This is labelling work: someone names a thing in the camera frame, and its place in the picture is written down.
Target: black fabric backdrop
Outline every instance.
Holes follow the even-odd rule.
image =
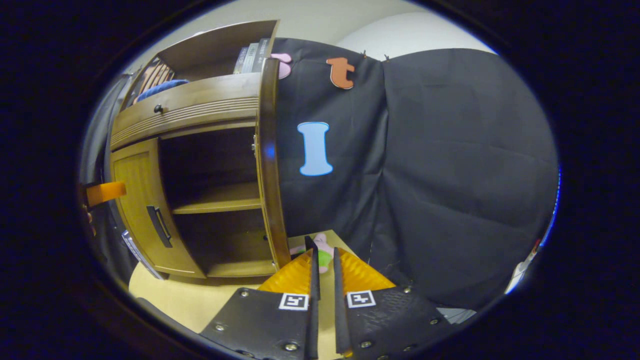
[[[497,55],[439,49],[380,62],[278,38],[278,160],[289,236],[333,229],[363,260],[432,301],[479,309],[504,293],[553,212],[545,115]],[[354,87],[329,79],[345,57]],[[333,172],[309,177],[302,122],[325,122]]]

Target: tan floor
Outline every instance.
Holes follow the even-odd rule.
[[[333,230],[321,231],[326,234],[327,243],[353,251]],[[317,233],[309,234],[313,238]],[[289,246],[304,244],[304,236],[289,239]],[[335,352],[335,315],[333,263],[329,271],[320,275],[318,356],[319,360],[333,360],[340,357]],[[168,280],[153,277],[142,264],[136,266],[129,291],[135,297],[147,299],[160,311],[167,314],[194,332],[201,332],[216,316],[231,294],[240,287],[256,289],[268,277],[193,279],[177,275]]]

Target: door handle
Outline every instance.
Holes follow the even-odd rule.
[[[154,224],[156,232],[158,233],[158,236],[160,236],[160,240],[162,240],[164,246],[173,247],[169,242],[169,240],[171,240],[171,234],[169,233],[169,229],[166,228],[160,209],[153,205],[147,205],[147,212],[149,212],[151,222]]]

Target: screw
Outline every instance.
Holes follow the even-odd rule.
[[[284,349],[286,351],[296,351],[298,349],[298,346],[294,343],[288,343],[284,346]]]

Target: drawer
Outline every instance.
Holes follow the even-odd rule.
[[[259,87],[256,72],[198,80],[152,95],[116,116],[111,150],[185,127],[256,117]],[[162,112],[154,111],[157,105]]]

